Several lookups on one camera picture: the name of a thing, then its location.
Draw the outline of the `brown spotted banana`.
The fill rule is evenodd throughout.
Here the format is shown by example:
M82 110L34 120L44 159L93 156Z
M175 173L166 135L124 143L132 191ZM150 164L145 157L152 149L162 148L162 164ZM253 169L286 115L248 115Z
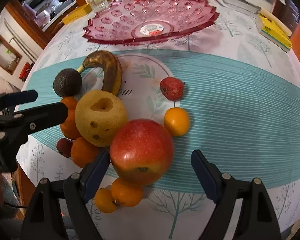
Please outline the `brown spotted banana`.
M106 50L90 53L85 57L77 71L82 73L88 68L102 68L102 90L117 96L121 88L123 73L121 63L113 53Z

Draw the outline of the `pink glass fruit bowl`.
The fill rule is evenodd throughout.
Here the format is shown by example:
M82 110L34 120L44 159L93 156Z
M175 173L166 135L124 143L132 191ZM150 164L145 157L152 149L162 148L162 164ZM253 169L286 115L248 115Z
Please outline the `pink glass fruit bowl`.
M119 0L84 28L89 42L161 43L212 26L219 13L208 0Z

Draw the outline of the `tree print tablecloth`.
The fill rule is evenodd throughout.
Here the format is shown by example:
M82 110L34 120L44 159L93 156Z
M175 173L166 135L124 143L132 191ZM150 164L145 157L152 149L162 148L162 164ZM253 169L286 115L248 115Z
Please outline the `tree print tablecloth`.
M160 44L110 46L90 43L83 37L88 17L64 26L50 41L34 65L25 88L38 93L36 105L59 101L52 83L63 68L77 68L84 57L96 50L177 50L209 54L250 64L266 70L300 88L300 64L257 31L251 16L217 7L220 13L213 26L186 37ZM122 207L111 214L101 213L93 203L88 211L104 239L197 239L215 207L201 193L146 189L136 207ZM300 218L300 179L267 188L280 229L286 230Z

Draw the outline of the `red yellow apple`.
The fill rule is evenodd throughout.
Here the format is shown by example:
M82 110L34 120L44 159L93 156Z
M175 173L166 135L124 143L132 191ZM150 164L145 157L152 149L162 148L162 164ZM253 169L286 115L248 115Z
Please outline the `red yellow apple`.
M142 187L159 180L173 158L172 136L164 126L149 119L127 122L110 145L110 159L117 175Z

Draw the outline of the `orange plate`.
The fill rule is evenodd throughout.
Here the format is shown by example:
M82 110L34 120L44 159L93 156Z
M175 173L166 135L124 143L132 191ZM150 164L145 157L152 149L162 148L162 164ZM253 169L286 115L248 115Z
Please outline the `orange plate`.
M99 149L83 137L77 138L71 148L71 158L74 164L84 168L87 164L92 163L98 156Z

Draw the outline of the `small orange right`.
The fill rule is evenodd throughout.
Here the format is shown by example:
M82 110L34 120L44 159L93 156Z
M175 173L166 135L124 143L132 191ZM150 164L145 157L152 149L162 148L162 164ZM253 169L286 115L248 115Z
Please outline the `small orange right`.
M173 137L181 137L190 129L188 112L180 107L170 108L164 116L164 126Z

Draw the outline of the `red lychee right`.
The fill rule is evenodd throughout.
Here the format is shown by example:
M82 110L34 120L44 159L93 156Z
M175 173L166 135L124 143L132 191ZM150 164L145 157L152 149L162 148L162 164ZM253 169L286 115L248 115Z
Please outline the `red lychee right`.
M179 101L184 93L185 83L175 77L166 77L160 82L162 94L170 101Z

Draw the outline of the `dark avocado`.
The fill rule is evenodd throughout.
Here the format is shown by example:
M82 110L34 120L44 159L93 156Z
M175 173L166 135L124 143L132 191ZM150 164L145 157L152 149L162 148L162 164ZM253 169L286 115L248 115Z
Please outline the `dark avocado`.
M64 98L79 93L82 87L82 77L79 72L72 68L61 70L53 81L53 90Z

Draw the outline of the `small yellow orange front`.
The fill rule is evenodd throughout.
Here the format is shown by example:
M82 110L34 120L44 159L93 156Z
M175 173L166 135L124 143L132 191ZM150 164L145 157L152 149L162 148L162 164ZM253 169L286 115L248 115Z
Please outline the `small yellow orange front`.
M115 204L115 200L110 189L98 189L94 197L94 202L96 207L102 213L113 213L117 210L117 205Z

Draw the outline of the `yellow flat box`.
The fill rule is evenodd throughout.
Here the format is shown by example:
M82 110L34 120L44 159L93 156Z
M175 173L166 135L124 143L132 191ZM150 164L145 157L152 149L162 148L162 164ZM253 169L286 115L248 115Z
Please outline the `yellow flat box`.
M89 4L85 4L70 12L65 18L63 18L62 22L64 25L67 25L79 18L82 18L83 16L89 14L90 12L92 12L92 8L90 7Z

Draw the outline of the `clear glass cup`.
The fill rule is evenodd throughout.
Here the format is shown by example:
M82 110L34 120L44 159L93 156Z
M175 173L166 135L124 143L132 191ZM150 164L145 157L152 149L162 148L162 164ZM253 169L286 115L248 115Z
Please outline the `clear glass cup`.
M94 12L102 12L109 8L107 0L88 0L88 3Z

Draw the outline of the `yellow pear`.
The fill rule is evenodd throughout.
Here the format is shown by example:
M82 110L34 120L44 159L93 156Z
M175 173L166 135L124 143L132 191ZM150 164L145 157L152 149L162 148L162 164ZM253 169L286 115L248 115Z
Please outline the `yellow pear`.
M75 109L79 133L97 147L109 146L117 130L127 121L128 115L122 101L102 90L85 93Z

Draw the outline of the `yellow tissue box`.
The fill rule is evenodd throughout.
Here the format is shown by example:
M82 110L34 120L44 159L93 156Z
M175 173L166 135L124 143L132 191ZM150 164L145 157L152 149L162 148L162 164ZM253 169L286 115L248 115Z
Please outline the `yellow tissue box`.
M292 42L290 40L292 31L264 8L261 8L256 16L256 27L261 35L285 52L289 52L292 49Z

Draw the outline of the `orange with stem front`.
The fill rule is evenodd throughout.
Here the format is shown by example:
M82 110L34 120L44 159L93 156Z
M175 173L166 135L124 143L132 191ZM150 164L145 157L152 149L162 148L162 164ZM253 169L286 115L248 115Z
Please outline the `orange with stem front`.
M110 190L115 205L134 207L137 206L143 198L142 187L126 182L122 178L115 179Z

